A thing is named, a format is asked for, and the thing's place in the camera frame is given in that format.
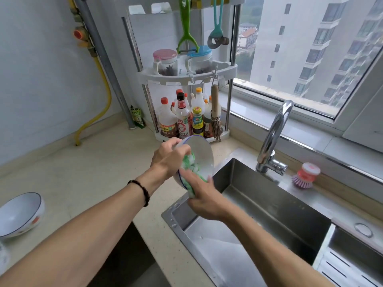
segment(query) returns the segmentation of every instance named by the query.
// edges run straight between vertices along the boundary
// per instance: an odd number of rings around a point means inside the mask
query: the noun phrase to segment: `glass pane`
[[[383,46],[383,0],[289,2],[246,0],[240,23],[256,37],[234,82],[335,117]]]

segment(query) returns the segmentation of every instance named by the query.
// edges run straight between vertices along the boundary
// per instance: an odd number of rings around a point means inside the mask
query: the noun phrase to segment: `red roof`
[[[242,32],[240,35],[242,35],[242,37],[249,37],[250,35],[254,34],[256,30],[256,28],[250,28],[247,29],[245,32]]]

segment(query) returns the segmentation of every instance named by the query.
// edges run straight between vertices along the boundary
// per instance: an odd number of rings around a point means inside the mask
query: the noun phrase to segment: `pink dish brush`
[[[302,168],[291,179],[300,188],[308,189],[313,186],[313,181],[321,173],[318,166],[312,163],[303,163]]]

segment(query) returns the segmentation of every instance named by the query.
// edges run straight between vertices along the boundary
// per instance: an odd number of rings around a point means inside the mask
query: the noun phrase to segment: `green sponge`
[[[199,175],[199,170],[200,170],[200,167],[198,165],[197,162],[195,162],[195,156],[194,156],[194,153],[192,152],[190,155],[185,155],[184,159],[182,160],[182,165],[181,165],[181,168],[182,169],[185,169],[185,170],[191,170],[193,171],[195,174],[197,174],[199,176],[199,178],[201,178],[204,182],[207,182],[205,178],[203,178],[201,175]],[[181,181],[182,183],[185,185],[186,189],[188,190],[189,192],[189,196],[191,198],[194,198],[195,197],[195,192],[193,190],[193,188],[191,187],[191,185],[186,181],[186,179],[184,179],[183,177],[181,177]]]

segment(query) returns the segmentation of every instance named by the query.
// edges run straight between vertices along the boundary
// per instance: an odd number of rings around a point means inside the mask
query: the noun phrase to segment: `beige countertop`
[[[86,139],[81,147],[68,146],[0,178],[0,205],[28,191],[40,193],[46,203],[46,213],[39,226],[4,241],[11,255],[8,267],[71,218],[143,173],[159,144],[148,128],[130,131],[122,123]],[[220,163],[237,147],[256,153],[229,138],[212,144],[214,163]],[[184,189],[169,179],[133,222],[172,286],[214,286],[161,217],[184,193]]]

